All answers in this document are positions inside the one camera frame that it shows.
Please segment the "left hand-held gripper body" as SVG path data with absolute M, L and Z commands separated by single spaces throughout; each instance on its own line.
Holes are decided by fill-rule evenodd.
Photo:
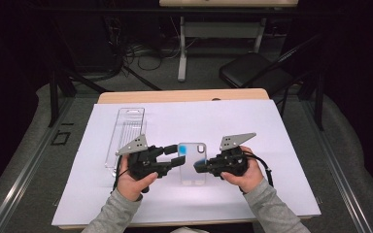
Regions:
M 128 170 L 135 180 L 141 180 L 151 173 L 162 178 L 172 169 L 170 162 L 158 162 L 156 159 L 164 153 L 165 147 L 148 146 L 144 134 L 128 143 L 119 152 L 128 155 Z

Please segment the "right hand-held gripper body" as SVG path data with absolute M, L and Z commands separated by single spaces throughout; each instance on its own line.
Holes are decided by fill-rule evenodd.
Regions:
M 248 169 L 248 159 L 240 146 L 255 136 L 255 133 L 223 136 L 220 154 L 207 161 L 208 172 L 219 177 L 222 172 L 243 176 Z

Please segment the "translucent phone case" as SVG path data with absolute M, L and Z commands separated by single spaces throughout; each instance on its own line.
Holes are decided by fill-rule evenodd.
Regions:
M 178 156 L 185 160 L 180 167 L 183 185 L 203 185 L 206 182 L 204 173 L 197 173 L 195 165 L 202 165 L 206 161 L 206 145 L 204 143 L 178 144 Z

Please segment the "person's right hand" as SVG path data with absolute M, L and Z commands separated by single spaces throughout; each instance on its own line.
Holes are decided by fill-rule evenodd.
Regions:
M 248 159 L 248 169 L 241 177 L 236 177 L 227 172 L 222 172 L 220 175 L 227 182 L 237 185 L 244 193 L 250 193 L 264 179 L 255 158 Z

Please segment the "person's left hand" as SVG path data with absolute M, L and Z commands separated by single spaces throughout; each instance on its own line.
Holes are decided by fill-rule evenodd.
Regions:
M 127 200 L 135 202 L 139 199 L 141 192 L 157 179 L 157 173 L 151 173 L 137 181 L 130 176 L 128 170 L 128 155 L 121 158 L 117 191 Z

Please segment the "white table cover sheet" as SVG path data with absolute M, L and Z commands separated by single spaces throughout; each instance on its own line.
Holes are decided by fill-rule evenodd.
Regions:
M 222 137 L 254 133 L 247 147 L 272 170 L 279 197 L 300 217 L 319 216 L 288 132 L 271 100 L 220 100 L 144 103 L 146 137 L 151 145 L 202 142 L 209 156 L 219 151 Z M 66 229 L 82 227 L 101 211 L 114 178 L 105 160 L 120 104 L 97 104 L 88 121 L 66 187 L 52 223 Z M 144 195 L 133 225 L 193 225 L 254 220 L 238 187 L 207 176 L 202 185 L 184 185 L 177 168 L 156 180 Z

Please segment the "clear plastic storage bin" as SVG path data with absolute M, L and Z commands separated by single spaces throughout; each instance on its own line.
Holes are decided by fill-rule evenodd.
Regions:
M 119 151 L 146 131 L 144 114 L 144 108 L 121 108 L 118 111 L 105 160 L 105 168 L 113 177 L 117 175 L 117 166 L 121 156 Z

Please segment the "black folding chair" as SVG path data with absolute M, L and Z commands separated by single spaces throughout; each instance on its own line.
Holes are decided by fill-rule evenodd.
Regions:
M 219 78 L 232 88 L 263 88 L 272 97 L 306 76 L 306 73 L 292 75 L 283 66 L 314 46 L 321 38 L 321 34 L 315 35 L 273 61 L 259 53 L 246 53 L 222 65 Z

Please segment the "desk with white legs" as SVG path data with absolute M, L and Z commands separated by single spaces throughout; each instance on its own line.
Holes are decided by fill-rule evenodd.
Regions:
M 160 7 L 168 8 L 249 8 L 282 9 L 294 8 L 298 0 L 159 0 Z M 186 38 L 253 38 L 254 51 L 258 52 L 266 25 L 263 17 L 255 22 L 190 22 L 180 18 L 179 51 L 180 64 L 178 81 L 186 80 L 187 46 Z

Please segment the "black metal stand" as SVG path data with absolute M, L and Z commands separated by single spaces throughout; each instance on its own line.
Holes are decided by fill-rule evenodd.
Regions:
M 136 74 L 128 66 L 124 65 L 124 58 L 126 53 L 122 50 L 121 45 L 115 46 L 118 52 L 115 55 L 115 68 L 107 76 L 101 77 L 100 81 L 107 80 L 115 75 L 117 75 L 122 69 L 126 70 L 128 73 L 132 74 L 141 83 L 145 84 L 152 90 L 160 91 L 160 88 L 148 80 L 142 78 Z M 52 75 L 50 77 L 50 95 L 51 95 L 51 122 L 50 127 L 58 121 L 60 117 L 59 106 L 58 106 L 58 90 L 66 97 L 75 97 L 77 94 L 77 89 L 74 87 L 73 82 L 78 82 L 90 89 L 94 90 L 98 94 L 112 93 L 112 90 L 106 89 L 101 85 L 98 85 L 93 80 L 89 80 L 75 71 L 74 65 L 69 64 L 66 58 L 62 56 L 62 52 L 56 51 L 52 46 L 47 46 L 48 63 L 52 66 Z
M 323 88 L 324 88 L 324 76 L 322 73 L 318 73 L 314 120 L 320 130 L 322 130 Z

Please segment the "metal floor rail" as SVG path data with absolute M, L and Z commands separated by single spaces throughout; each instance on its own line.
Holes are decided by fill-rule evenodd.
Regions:
M 10 218 L 24 191 L 29 186 L 44 156 L 46 147 L 50 144 L 60 121 L 69 112 L 73 102 L 73 98 L 63 99 L 58 119 L 53 126 L 49 126 L 51 122 L 50 103 L 47 100 L 39 101 L 31 124 L 0 177 L 0 230 Z
M 347 178 L 335 156 L 334 150 L 328 141 L 327 136 L 319 129 L 314 118 L 314 109 L 309 101 L 301 101 L 301 106 L 308 118 L 314 134 L 322 148 L 326 163 L 330 173 L 337 185 L 344 204 L 349 212 L 349 215 L 354 223 L 357 233 L 373 233 L 373 230 L 366 219 L 361 206 L 359 205 L 356 195 L 354 194 Z

